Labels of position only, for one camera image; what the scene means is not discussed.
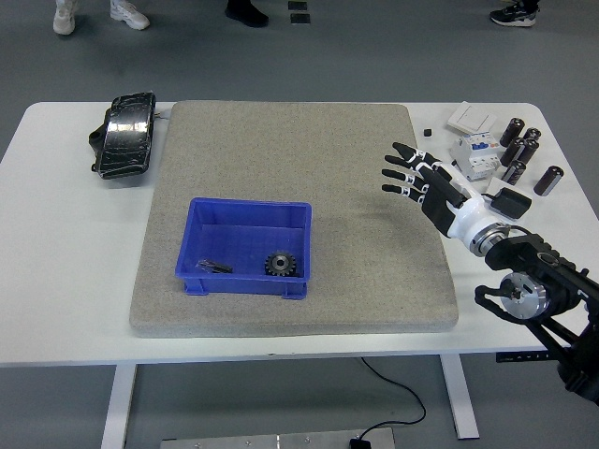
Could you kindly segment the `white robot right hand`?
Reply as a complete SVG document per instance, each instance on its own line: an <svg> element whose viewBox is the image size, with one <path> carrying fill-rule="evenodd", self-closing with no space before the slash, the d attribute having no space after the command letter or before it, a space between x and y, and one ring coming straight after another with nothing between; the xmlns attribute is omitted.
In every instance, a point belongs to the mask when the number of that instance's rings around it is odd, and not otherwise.
<svg viewBox="0 0 599 449"><path fill-rule="evenodd" d="M384 184L383 191L416 202L441 234L462 241L473 253L482 253L485 239L505 231L483 196L451 165L404 143L392 147L397 153L385 161L399 170L385 168L382 174L399 184Z"/></svg>

